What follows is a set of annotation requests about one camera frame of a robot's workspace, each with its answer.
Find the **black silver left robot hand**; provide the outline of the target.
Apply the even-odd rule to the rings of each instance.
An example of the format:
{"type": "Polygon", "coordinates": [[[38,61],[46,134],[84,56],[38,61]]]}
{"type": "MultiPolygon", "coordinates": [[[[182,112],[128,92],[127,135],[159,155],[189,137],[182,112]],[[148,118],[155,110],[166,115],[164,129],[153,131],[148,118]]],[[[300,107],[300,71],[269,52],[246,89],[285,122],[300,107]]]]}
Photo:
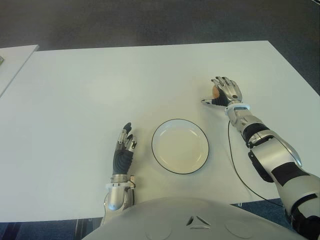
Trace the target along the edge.
{"type": "Polygon", "coordinates": [[[137,140],[132,133],[132,124],[128,122],[121,130],[116,142],[113,162],[113,175],[127,175],[133,161],[137,140]]]}

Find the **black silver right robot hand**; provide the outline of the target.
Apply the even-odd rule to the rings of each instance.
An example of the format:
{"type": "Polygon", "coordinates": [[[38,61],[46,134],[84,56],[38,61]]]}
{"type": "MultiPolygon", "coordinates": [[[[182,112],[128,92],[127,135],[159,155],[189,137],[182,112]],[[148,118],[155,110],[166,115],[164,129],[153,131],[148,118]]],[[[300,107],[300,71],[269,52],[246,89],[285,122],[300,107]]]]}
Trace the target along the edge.
{"type": "Polygon", "coordinates": [[[228,107],[231,104],[241,103],[243,96],[238,84],[226,76],[216,76],[213,83],[212,98],[202,99],[204,105],[228,107]]]}

